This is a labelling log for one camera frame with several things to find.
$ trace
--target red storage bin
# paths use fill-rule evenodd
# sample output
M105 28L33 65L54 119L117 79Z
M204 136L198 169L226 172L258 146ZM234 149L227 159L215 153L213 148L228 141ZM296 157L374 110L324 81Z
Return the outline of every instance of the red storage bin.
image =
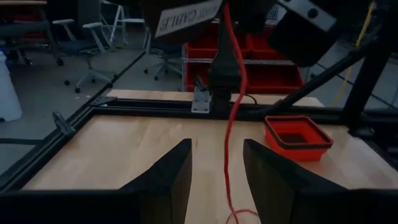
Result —
M198 75L208 83L210 63L186 63L185 86L193 91ZM300 72L294 65L246 65L248 88L246 93L289 94L303 86Z
M188 58L214 58L218 50L218 24L212 24L206 28L205 36L201 39L187 43ZM242 52L243 58L249 53L249 36L235 34Z
M203 83L207 86L208 70L210 63L186 63L185 64L185 87L187 91L193 91L195 87L195 79L199 76Z
M266 141L278 154L295 161L319 161L333 140L306 116L267 116Z
M262 34L249 34L250 58L253 60L289 60L268 45L273 28L266 27Z
M34 22L40 21L40 15L31 10L20 10L14 15L12 15L12 21L25 21L25 22ZM44 39L45 36L43 32L31 32L27 34L21 35L22 38L25 39Z
M246 93L289 94L303 86L295 65L247 65Z

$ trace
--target metal bolt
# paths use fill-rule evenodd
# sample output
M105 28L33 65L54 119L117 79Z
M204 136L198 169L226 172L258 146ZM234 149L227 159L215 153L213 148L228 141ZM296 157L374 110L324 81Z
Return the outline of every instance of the metal bolt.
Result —
M308 18L314 19L318 16L318 10L316 9L310 9L307 13Z

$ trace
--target orange collapsible bowl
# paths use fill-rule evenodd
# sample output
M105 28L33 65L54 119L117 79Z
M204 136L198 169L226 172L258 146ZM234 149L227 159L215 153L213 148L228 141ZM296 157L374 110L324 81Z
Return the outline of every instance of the orange collapsible bowl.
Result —
M306 116L267 116L266 141L280 155L295 161L319 161L333 140Z

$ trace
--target yellow cable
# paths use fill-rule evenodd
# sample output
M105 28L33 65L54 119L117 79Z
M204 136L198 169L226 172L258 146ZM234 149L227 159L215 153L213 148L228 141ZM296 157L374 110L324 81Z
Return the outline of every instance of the yellow cable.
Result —
M373 1L372 4L369 6L368 14L367 14L366 19L365 19L365 22L364 22L364 24L363 24L363 26L362 26L361 33L359 34L358 40L357 40L356 43L355 43L355 47L357 47L357 48L361 45L362 39L363 39L363 37L365 36L365 33L366 33L366 29L368 28L368 25L369 25L369 23L370 23L370 21L371 21L373 8L374 8L374 1ZM343 86L338 90L338 93L337 93L337 95L336 95L336 98L335 98L335 100L333 101L333 107L336 106L338 100L340 99L341 95L343 94L344 89L346 88L346 85L347 85L347 81L348 81L349 76L351 75L351 72L352 72L352 71L353 71L353 67L350 66L350 67L348 68L348 70L347 70L346 77L344 78Z

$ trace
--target black metal frame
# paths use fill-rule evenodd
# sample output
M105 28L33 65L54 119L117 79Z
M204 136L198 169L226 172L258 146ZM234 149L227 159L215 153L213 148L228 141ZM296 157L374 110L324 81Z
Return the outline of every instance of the black metal frame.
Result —
M228 113L192 113L192 102L169 100L131 100L114 97L97 97L90 105L78 110L66 120L73 133L64 133L62 128L54 130L39 145L33 148L21 160L0 176L0 192L21 189L36 173L48 163L56 153L84 125L96 115L146 116L187 119L227 120ZM271 109L274 105L242 104L236 117L238 121L263 122L261 114L250 111ZM282 115L305 115L318 124L346 125L342 119L342 109L317 108L310 106L291 106ZM361 121L366 125L390 125L392 119L398 119L398 111L366 110Z
M383 24L379 36L371 43L352 51L347 57L319 74L301 89L273 105L241 104L236 120L263 122L267 115L305 115L318 124L347 126L351 135L361 137L398 170L398 162L389 156L381 146L382 144L384 146L386 144L394 145L397 142L398 111L364 110L382 69L388 61L392 50L389 46L394 45L398 37L398 27L394 24L395 18L398 17L398 7L392 7L387 16L389 19L386 21L390 22ZM293 106L299 99L307 96L363 57L365 57L364 65L343 109ZM71 140L77 131L96 115L220 120L229 118L229 111L212 111L207 114L192 113L191 107L192 102L189 101L129 100L96 96L91 104L84 105L66 121L55 114L58 129L49 134L39 145L0 176L0 193L22 188Z

